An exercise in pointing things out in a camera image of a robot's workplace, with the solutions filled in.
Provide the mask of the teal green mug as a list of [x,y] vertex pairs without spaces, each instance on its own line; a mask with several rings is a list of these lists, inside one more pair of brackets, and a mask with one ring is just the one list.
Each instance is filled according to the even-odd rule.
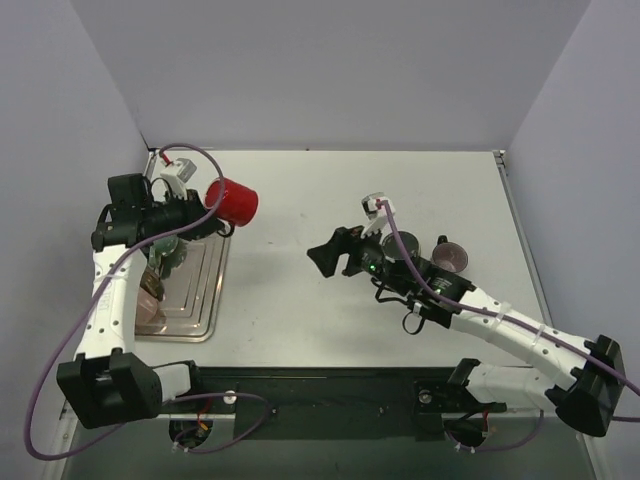
[[176,235],[155,241],[148,254],[148,267],[161,279],[182,265],[188,255],[186,242]]

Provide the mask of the red mug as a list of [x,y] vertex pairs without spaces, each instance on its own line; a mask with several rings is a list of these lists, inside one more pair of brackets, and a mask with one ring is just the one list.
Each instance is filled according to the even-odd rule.
[[253,220],[259,206],[259,196],[255,190],[231,179],[226,178],[224,185],[216,179],[204,195],[204,206],[212,210],[219,194],[222,194],[222,201],[216,209],[216,215],[227,227],[218,233],[226,238],[234,233],[236,227],[244,227]]

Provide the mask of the lavender mug with black handle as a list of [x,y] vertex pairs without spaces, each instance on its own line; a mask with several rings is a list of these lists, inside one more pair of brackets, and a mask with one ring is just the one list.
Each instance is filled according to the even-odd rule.
[[469,263],[466,250],[451,242],[446,235],[440,235],[431,253],[431,261],[439,268],[451,273],[461,273]]

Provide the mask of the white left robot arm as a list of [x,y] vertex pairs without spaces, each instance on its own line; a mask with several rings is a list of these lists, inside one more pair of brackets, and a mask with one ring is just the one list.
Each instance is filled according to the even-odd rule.
[[200,408],[204,384],[194,362],[154,369],[134,352],[138,295],[148,250],[161,236],[199,240],[222,223],[177,173],[160,177],[165,198],[157,201],[142,174],[109,178],[111,201],[91,235],[94,296],[73,360],[58,365],[56,381],[87,429],[156,417],[172,401],[181,410]]

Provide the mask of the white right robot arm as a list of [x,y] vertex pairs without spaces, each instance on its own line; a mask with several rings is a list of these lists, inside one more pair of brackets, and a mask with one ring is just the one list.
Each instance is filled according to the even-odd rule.
[[523,315],[458,274],[409,253],[398,240],[384,242],[380,235],[363,235],[360,227],[340,227],[307,255],[326,278],[345,256],[344,276],[367,273],[421,321],[477,337],[522,361],[520,367],[461,361],[446,386],[453,406],[551,410],[578,432],[607,433],[624,388],[618,342],[605,335],[568,334]]

